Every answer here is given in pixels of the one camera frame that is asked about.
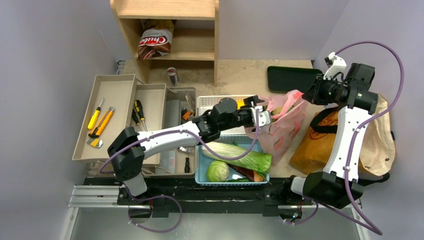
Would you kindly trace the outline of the pink plastic grocery bag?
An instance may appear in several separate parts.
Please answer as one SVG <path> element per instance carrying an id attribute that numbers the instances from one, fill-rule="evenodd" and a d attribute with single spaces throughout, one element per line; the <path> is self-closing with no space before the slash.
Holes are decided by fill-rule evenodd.
<path id="1" fill-rule="evenodd" d="M 259 128 L 257 141 L 264 153 L 272 155 L 273 165 L 281 161 L 306 118 L 309 103 L 302 96 L 299 90 L 292 90 L 259 97 L 264 101 L 259 105 L 271 113 L 271 124 Z"/>

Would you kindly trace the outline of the brown Trader Joe's bag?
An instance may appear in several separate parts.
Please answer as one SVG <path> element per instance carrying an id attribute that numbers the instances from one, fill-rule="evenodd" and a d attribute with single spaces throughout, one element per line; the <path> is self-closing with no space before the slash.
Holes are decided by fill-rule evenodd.
<path id="1" fill-rule="evenodd" d="M 330 158 L 337 127 L 337 107 L 317 112 L 290 165 L 305 175 L 321 171 Z M 386 113 L 368 124 L 360 151 L 359 175 L 382 177 L 391 170 L 395 157 L 395 137 L 390 114 Z"/>

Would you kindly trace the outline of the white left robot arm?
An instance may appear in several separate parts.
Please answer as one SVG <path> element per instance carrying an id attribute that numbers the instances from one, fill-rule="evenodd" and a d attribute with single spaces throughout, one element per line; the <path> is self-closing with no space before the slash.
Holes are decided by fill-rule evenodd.
<path id="1" fill-rule="evenodd" d="M 153 155 L 176 150 L 180 147 L 203 145 L 214 156 L 228 161 L 245 157 L 251 149 L 239 156 L 226 157 L 214 152 L 210 146 L 222 131 L 245 127 L 255 128 L 255 134 L 263 126 L 270 125 L 272 114 L 262 105 L 257 95 L 243 99 L 238 107 L 235 99 L 222 98 L 212 109 L 196 116 L 192 121 L 172 128 L 156 131 L 136 132 L 134 128 L 125 128 L 107 149 L 116 180 L 123 183 L 129 197 L 138 205 L 146 203 L 149 191 L 142 174 L 143 161 Z"/>

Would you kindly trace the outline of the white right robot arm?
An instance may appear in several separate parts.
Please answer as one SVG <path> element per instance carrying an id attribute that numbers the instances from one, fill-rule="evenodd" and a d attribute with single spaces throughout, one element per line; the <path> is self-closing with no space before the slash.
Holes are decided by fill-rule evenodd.
<path id="1" fill-rule="evenodd" d="M 342 209 L 363 195 L 359 180 L 359 158 L 369 121 L 376 111 L 378 94 L 371 92 L 375 68 L 352 63 L 346 77 L 337 71 L 326 79 L 317 74 L 303 99 L 314 105 L 337 104 L 338 124 L 328 162 L 322 171 L 307 177 L 291 176 L 291 184 L 281 189 L 280 196 L 288 204 L 304 196 L 322 204 Z"/>

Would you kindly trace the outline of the yellow lemon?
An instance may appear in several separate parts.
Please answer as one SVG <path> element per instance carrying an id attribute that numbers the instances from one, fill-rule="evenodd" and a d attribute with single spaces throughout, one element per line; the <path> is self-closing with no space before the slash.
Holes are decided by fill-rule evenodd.
<path id="1" fill-rule="evenodd" d="M 237 109 L 241 109 L 243 106 L 245 106 L 245 103 L 243 100 L 236 101 L 236 103 L 237 103 Z"/>

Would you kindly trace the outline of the white perforated basket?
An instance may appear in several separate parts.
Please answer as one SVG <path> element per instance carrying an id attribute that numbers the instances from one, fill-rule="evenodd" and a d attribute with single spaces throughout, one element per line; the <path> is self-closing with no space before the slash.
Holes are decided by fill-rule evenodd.
<path id="1" fill-rule="evenodd" d="M 221 99 L 223 98 L 231 98 L 237 101 L 243 101 L 243 99 L 251 97 L 252 94 L 239 94 L 239 95 L 205 95 L 205 96 L 198 96 L 196 99 L 196 110 L 197 114 L 201 115 L 206 110 L 211 110 L 214 105 L 218 104 Z M 227 136 L 227 135 L 245 135 L 245 128 L 243 126 L 232 128 L 228 130 L 224 130 L 221 132 L 221 136 Z"/>

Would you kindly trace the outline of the black tray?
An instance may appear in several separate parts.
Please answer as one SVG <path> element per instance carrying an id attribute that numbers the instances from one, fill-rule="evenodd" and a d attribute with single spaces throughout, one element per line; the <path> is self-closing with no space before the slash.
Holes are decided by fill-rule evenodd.
<path id="1" fill-rule="evenodd" d="M 292 90 L 306 93 L 321 75 L 319 69 L 284 66 L 269 66 L 267 68 L 267 84 L 271 93 L 285 94 Z"/>

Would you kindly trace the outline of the orange hex key set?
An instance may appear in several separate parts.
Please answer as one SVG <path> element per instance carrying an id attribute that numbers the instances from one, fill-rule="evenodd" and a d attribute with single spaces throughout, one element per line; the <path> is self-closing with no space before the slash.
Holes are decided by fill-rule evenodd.
<path id="1" fill-rule="evenodd" d="M 183 122 L 188 122 L 190 119 L 192 119 L 196 115 L 195 112 L 184 109 L 181 111 L 181 120 Z"/>

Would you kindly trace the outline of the grey plastic case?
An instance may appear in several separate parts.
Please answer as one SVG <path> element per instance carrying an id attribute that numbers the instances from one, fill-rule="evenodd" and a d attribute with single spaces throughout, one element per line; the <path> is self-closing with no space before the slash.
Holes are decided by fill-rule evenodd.
<path id="1" fill-rule="evenodd" d="M 181 123 L 181 102 L 169 100 L 165 104 L 164 128 L 172 128 Z"/>

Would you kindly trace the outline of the small black screwdriver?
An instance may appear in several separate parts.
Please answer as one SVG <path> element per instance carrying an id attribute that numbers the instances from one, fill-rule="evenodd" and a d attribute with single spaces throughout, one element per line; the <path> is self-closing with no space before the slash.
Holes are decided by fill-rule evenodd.
<path id="1" fill-rule="evenodd" d="M 190 171 L 191 171 L 190 158 L 186 157 L 185 158 L 185 165 L 184 165 L 184 173 L 189 173 Z"/>

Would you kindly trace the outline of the wooden shelf unit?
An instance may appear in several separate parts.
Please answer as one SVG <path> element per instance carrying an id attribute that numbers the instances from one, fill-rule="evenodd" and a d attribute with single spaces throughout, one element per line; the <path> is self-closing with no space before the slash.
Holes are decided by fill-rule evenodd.
<path id="1" fill-rule="evenodd" d="M 213 63 L 217 84 L 218 0 L 112 0 L 110 8 L 143 82 L 154 60 L 205 61 Z"/>

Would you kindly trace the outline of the silver drink can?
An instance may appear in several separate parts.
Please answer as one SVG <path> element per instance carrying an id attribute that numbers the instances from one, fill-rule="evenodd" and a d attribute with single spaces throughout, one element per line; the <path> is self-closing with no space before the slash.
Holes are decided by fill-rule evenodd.
<path id="1" fill-rule="evenodd" d="M 178 87 L 180 81 L 179 81 L 177 69 L 175 67 L 169 67 L 166 70 L 166 73 L 171 85 L 174 87 Z"/>

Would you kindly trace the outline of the clear small parts box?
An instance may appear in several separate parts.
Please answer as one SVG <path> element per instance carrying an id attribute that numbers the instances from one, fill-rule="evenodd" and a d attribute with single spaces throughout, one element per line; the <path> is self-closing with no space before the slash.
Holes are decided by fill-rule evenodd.
<path id="1" fill-rule="evenodd" d="M 168 173 L 175 173 L 176 172 L 176 151 L 166 151 L 163 152 L 161 155 L 161 166 L 166 169 Z"/>

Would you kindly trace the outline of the beige toolbox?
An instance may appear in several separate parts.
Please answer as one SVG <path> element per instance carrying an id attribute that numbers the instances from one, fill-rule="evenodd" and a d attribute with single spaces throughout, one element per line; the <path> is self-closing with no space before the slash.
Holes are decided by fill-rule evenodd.
<path id="1" fill-rule="evenodd" d="M 170 87 L 163 102 L 162 127 L 181 125 L 185 110 L 196 109 L 194 87 Z M 172 149 L 158 153 L 143 161 L 142 173 L 150 178 L 192 178 L 198 166 L 198 151 L 194 146 Z"/>

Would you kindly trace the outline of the black yellow screwdriver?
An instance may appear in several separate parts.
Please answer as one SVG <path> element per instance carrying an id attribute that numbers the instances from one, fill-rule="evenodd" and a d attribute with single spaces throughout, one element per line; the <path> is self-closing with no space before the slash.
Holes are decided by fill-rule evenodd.
<path id="1" fill-rule="evenodd" d="M 138 126 L 138 128 L 140 129 L 141 128 L 140 127 L 141 122 L 140 122 L 140 120 L 139 120 L 139 118 L 137 116 L 137 113 L 136 113 L 136 111 L 134 109 L 131 112 L 131 118 L 134 121 L 134 123 Z"/>
<path id="2" fill-rule="evenodd" d="M 142 127 L 143 127 L 144 131 L 147 132 L 148 129 L 147 129 L 146 122 L 145 122 L 143 105 L 142 105 L 140 100 L 137 99 L 137 100 L 134 101 L 133 110 L 136 111 L 137 116 L 140 120 L 140 129 L 142 129 Z"/>

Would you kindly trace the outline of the Chubs snack bag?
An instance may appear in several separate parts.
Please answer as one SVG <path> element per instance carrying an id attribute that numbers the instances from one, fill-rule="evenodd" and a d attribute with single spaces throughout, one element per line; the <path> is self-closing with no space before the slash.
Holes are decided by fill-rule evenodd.
<path id="1" fill-rule="evenodd" d="M 167 56 L 171 53 L 176 20 L 149 19 L 138 44 L 138 60 Z"/>

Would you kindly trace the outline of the beige toolbox tray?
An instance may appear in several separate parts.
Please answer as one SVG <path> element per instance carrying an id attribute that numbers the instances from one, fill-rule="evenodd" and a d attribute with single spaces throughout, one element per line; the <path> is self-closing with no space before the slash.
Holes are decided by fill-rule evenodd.
<path id="1" fill-rule="evenodd" d="M 145 124 L 149 131 L 164 127 L 167 86 L 164 83 L 139 84 L 134 74 L 97 75 L 94 79 L 86 113 L 72 155 L 72 160 L 82 163 L 94 163 L 108 159 L 107 149 L 119 133 L 133 124 L 131 113 L 135 100 L 140 100 L 145 114 Z M 88 124 L 96 110 L 101 107 L 104 115 L 110 107 L 114 113 L 100 135 L 103 145 L 94 148 L 87 144 Z"/>

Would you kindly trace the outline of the orange utility knife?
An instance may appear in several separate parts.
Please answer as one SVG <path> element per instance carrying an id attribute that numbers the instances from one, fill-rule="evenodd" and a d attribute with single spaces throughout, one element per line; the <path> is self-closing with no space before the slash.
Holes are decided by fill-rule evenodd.
<path id="1" fill-rule="evenodd" d="M 98 123 L 98 125 L 88 134 L 88 136 L 90 138 L 93 138 L 93 139 L 98 138 L 103 133 L 107 124 L 109 123 L 110 119 L 112 118 L 114 111 L 115 111 L 115 108 L 113 106 L 110 106 L 108 108 L 108 110 L 103 115 L 100 122 Z"/>

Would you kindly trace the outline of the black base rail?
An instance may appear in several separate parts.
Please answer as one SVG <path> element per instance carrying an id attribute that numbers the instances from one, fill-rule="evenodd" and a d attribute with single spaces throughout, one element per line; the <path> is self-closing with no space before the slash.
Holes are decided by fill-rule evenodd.
<path id="1" fill-rule="evenodd" d="M 288 178 L 271 178 L 261 185 L 201 186 L 194 178 L 147 178 L 143 202 L 131 199 L 111 177 L 88 177 L 74 187 L 69 206 L 151 210 L 154 218 L 170 213 L 260 214 L 264 217 L 307 214 L 314 204 L 286 193 Z"/>

